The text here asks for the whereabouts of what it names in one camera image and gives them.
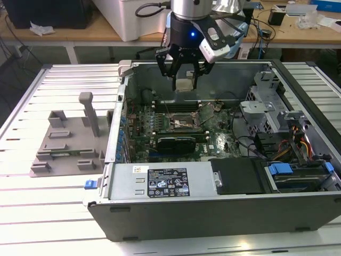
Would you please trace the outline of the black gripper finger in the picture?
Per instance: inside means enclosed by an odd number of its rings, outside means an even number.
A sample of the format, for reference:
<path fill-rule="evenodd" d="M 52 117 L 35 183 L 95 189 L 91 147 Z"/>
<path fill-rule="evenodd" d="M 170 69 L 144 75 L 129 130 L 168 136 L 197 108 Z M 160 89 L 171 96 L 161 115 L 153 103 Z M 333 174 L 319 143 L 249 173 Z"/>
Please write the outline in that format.
<path fill-rule="evenodd" d="M 166 57 L 170 55 L 173 60 L 169 68 L 166 66 Z M 172 79 L 172 91 L 176 90 L 176 75 L 181 66 L 181 48 L 179 46 L 169 46 L 156 51 L 155 58 L 161 74 Z"/>
<path fill-rule="evenodd" d="M 197 88 L 197 82 L 198 78 L 202 75 L 207 75 L 212 70 L 214 64 L 208 63 L 207 61 L 204 61 L 203 63 L 200 63 L 198 61 L 195 61 L 193 63 L 194 66 L 194 73 L 193 73 L 193 88 Z"/>

